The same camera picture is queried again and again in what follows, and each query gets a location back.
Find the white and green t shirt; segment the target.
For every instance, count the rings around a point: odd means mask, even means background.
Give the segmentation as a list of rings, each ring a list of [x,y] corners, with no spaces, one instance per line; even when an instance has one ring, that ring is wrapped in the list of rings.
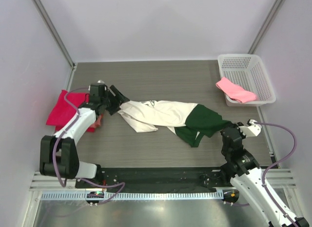
[[[154,132],[159,126],[168,128],[191,147],[198,147],[204,136],[232,126],[217,112],[198,103],[173,101],[128,101],[118,114],[137,133]]]

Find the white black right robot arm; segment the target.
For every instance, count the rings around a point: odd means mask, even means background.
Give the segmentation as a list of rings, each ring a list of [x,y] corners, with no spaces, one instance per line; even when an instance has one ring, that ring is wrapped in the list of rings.
[[[268,226],[307,227],[308,221],[292,212],[269,184],[266,174],[275,164],[262,170],[255,157],[244,148],[243,140],[258,136],[262,126],[263,123],[249,120],[247,126],[237,123],[220,132],[221,153],[226,160],[220,168],[220,180],[226,186],[235,187]]]

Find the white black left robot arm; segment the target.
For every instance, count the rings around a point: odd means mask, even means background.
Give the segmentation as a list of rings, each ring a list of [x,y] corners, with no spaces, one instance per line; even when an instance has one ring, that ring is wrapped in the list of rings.
[[[129,99],[115,86],[108,87],[101,82],[89,86],[79,106],[75,106],[68,95],[64,95],[64,101],[75,110],[75,114],[61,130],[41,139],[40,174],[57,177],[62,186],[66,179],[84,178],[92,187],[99,187],[104,181],[103,174],[99,172],[100,165],[80,161],[77,143],[103,113],[117,113]]]

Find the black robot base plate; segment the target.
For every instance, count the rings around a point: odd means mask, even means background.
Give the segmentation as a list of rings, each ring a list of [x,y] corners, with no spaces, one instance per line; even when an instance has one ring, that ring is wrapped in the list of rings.
[[[219,167],[139,167],[101,168],[90,181],[99,185],[124,182],[126,187],[141,188],[169,185],[172,188],[194,185],[206,188],[230,186],[229,177]]]

